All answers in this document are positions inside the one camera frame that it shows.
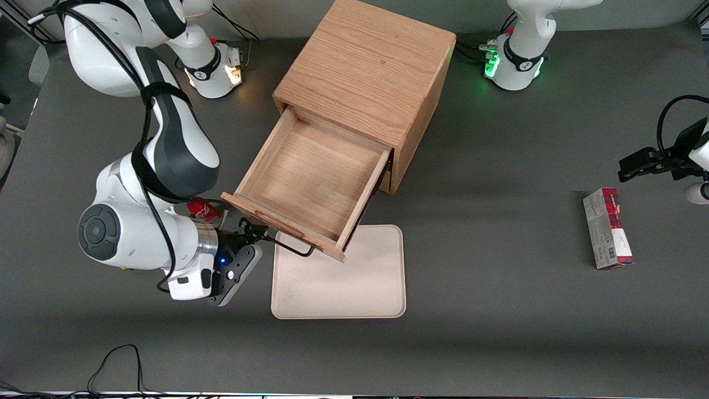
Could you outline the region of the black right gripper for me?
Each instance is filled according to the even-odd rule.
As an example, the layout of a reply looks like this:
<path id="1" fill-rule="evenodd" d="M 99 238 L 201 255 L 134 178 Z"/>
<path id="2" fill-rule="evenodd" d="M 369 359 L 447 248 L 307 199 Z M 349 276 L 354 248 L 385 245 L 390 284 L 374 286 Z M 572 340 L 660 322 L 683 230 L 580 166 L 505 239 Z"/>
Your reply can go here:
<path id="1" fill-rule="evenodd" d="M 213 306 L 226 306 L 258 265 L 263 250 L 257 242 L 273 242 L 268 227 L 255 224 L 246 217 L 238 223 L 239 232 L 217 229 L 218 249 L 214 258 L 209 301 Z"/>

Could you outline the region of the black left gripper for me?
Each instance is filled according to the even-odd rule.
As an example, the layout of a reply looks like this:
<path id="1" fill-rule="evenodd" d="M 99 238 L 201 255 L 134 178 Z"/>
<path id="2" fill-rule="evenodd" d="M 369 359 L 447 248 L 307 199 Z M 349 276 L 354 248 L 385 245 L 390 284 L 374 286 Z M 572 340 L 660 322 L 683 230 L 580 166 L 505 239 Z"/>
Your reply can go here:
<path id="1" fill-rule="evenodd" d="M 708 170 L 707 118 L 683 129 L 669 149 L 674 164 L 673 179 L 686 175 L 704 176 Z M 638 156 L 628 156 L 619 161 L 619 182 L 643 175 L 658 175 L 665 172 L 666 157 L 653 147 L 643 147 Z"/>

